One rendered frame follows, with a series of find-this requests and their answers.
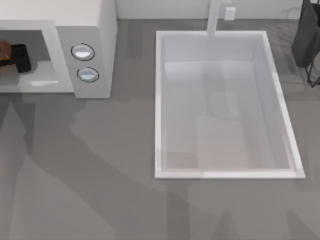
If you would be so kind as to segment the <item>white sink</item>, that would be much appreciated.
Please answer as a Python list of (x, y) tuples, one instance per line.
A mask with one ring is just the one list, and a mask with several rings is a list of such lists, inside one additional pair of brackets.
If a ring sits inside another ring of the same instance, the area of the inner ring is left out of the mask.
[(306, 177), (263, 30), (157, 31), (156, 179)]

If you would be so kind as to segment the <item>pale microwave oven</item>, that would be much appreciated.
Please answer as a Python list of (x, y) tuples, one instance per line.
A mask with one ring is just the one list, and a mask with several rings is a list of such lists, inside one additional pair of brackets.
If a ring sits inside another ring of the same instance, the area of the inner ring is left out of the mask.
[[(117, 45), (115, 0), (0, 0), (0, 42), (26, 45), (31, 71), (0, 64), (0, 93), (73, 93), (78, 99), (111, 96)], [(90, 45), (93, 59), (80, 61), (72, 46)], [(94, 68), (95, 82), (77, 70)]]

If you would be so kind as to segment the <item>round metal microwave knob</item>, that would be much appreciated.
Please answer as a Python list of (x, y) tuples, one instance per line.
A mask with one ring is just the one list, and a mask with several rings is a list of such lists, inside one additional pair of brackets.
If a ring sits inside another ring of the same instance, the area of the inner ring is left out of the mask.
[(85, 43), (72, 46), (70, 51), (72, 56), (79, 61), (90, 61), (95, 57), (94, 49)]
[(100, 77), (99, 72), (92, 67), (85, 67), (77, 70), (77, 77), (86, 83), (94, 83)]

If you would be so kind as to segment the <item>tall white tap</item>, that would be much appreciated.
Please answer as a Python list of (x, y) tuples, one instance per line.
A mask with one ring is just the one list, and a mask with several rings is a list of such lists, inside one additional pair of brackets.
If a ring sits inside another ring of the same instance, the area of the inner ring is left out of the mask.
[(208, 6), (207, 35), (213, 37), (217, 29), (221, 0), (210, 0)]

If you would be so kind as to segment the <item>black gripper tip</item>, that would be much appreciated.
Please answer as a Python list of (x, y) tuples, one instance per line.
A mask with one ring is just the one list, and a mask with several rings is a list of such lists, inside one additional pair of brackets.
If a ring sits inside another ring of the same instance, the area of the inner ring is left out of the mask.
[(19, 73), (28, 73), (32, 66), (25, 44), (14, 44), (11, 46), (11, 59)]

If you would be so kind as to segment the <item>small white wall box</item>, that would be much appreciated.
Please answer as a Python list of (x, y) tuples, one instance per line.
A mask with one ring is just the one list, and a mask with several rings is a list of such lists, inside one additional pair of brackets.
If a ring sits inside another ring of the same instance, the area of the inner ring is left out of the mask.
[(236, 11), (237, 8), (234, 6), (229, 6), (225, 8), (224, 20), (225, 21), (233, 21), (236, 19)]

